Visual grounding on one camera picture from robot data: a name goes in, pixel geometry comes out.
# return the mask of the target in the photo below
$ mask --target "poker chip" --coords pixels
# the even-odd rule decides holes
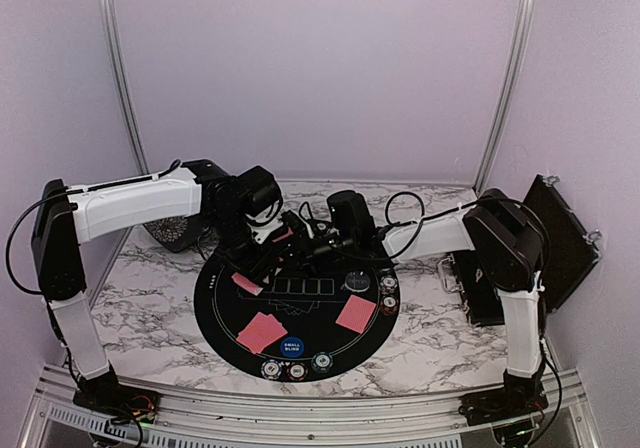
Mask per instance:
[[[317,353],[311,360],[311,366],[316,373],[326,373],[333,365],[333,358],[327,353]]]
[[[293,381],[301,381],[307,376],[307,368],[300,363],[295,363],[289,367],[287,373]]]
[[[385,296],[380,303],[380,312],[383,315],[395,315],[398,312],[398,300],[393,296]]]
[[[397,287],[398,280],[396,280],[393,276],[385,276],[380,280],[380,290],[385,295],[393,293]]]
[[[274,360],[265,361],[262,364],[262,376],[267,380],[277,380],[280,378],[280,374],[282,373],[282,366],[280,363]]]

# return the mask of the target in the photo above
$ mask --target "black case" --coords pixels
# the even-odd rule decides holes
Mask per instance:
[[[550,260],[542,283],[549,312],[557,310],[591,272],[600,259],[595,243],[587,241],[587,231],[558,191],[538,175],[523,203],[531,208],[549,232]],[[467,307],[469,322],[475,326],[504,324],[502,305],[495,290],[482,276],[473,251],[453,253],[453,271],[462,286],[460,296]]]

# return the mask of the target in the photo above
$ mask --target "round black poker mat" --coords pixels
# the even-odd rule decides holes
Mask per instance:
[[[373,355],[398,317],[400,290],[393,268],[362,265],[342,260],[315,275],[283,270],[270,289],[254,296],[212,256],[196,283],[196,320],[216,353],[245,373],[282,382],[330,378]],[[352,295],[376,305],[362,334],[336,323]],[[287,334],[254,355],[236,337],[258,312],[275,316]]]

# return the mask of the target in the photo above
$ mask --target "marble tabletop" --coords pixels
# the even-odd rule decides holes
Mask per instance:
[[[464,188],[359,183],[280,183],[285,209],[305,201],[328,218],[326,197],[361,192],[378,224],[396,191],[410,189],[429,213],[474,199]],[[416,201],[402,197],[392,217],[419,215]],[[213,242],[203,250],[213,250]],[[401,306],[391,336],[365,363],[318,382],[276,383],[247,375],[222,360],[204,340],[193,311],[193,292],[203,260],[195,249],[174,254],[136,227],[97,298],[93,316],[116,372],[169,385],[223,392],[301,396],[384,396],[469,388],[502,380],[504,327],[474,328],[458,295],[442,291],[438,258],[396,267]]]

